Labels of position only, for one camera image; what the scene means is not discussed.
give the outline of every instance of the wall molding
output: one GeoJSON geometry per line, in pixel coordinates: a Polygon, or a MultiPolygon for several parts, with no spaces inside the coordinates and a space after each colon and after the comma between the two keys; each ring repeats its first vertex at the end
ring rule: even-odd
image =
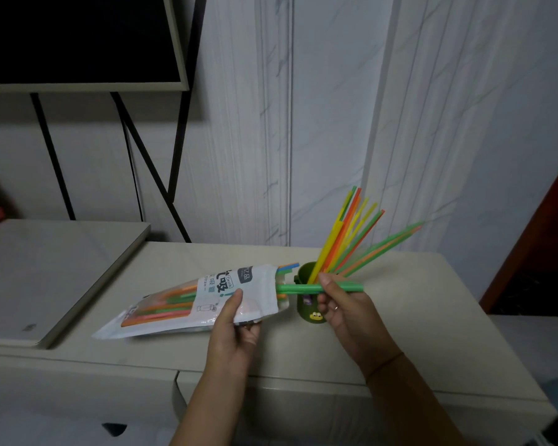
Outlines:
{"type": "Polygon", "coordinates": [[[270,246],[290,245],[293,0],[255,0],[270,246]]]}
{"type": "Polygon", "coordinates": [[[438,249],[539,1],[401,1],[363,178],[386,210],[373,241],[426,221],[401,248],[438,249]]]}

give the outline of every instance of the right hand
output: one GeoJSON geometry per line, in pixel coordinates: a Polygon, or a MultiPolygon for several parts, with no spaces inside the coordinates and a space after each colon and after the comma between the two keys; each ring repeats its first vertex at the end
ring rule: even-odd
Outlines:
{"type": "Polygon", "coordinates": [[[372,299],[365,292],[347,293],[335,281],[339,275],[319,273],[324,293],[318,295],[318,309],[335,330],[335,335],[364,377],[401,353],[380,319],[372,299]]]}

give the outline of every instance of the hand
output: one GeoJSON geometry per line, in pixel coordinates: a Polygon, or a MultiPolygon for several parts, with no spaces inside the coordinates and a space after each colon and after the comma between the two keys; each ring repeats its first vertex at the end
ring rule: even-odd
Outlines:
{"type": "Polygon", "coordinates": [[[252,363],[260,324],[234,326],[234,317],[242,301],[242,290],[225,302],[210,334],[205,373],[219,373],[246,378],[252,363]]]}
{"type": "Polygon", "coordinates": [[[318,295],[318,309],[366,379],[401,353],[368,294],[343,291],[335,281],[345,278],[338,275],[320,273],[318,280],[325,291],[318,295]]]}

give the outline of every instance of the plastic straw bag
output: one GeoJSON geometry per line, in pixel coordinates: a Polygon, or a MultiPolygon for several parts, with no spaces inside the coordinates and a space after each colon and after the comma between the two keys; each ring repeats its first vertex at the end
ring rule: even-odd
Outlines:
{"type": "Polygon", "coordinates": [[[284,274],[277,266],[260,265],[213,273],[143,297],[93,334],[97,339],[135,337],[158,332],[209,330],[225,301],[241,288],[243,299],[234,323],[259,322],[289,307],[278,299],[275,285],[284,274]]]}

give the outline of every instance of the green cup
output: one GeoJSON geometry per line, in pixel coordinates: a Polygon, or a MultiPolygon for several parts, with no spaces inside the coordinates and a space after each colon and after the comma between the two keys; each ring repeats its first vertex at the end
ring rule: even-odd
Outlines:
{"type": "MultiPolygon", "coordinates": [[[[308,283],[308,279],[310,278],[310,274],[312,274],[315,264],[316,262],[313,261],[300,266],[298,274],[293,277],[293,282],[296,285],[305,285],[308,283]]],[[[298,294],[298,313],[304,321],[308,321],[312,324],[327,322],[318,309],[318,294],[298,294]]]]}

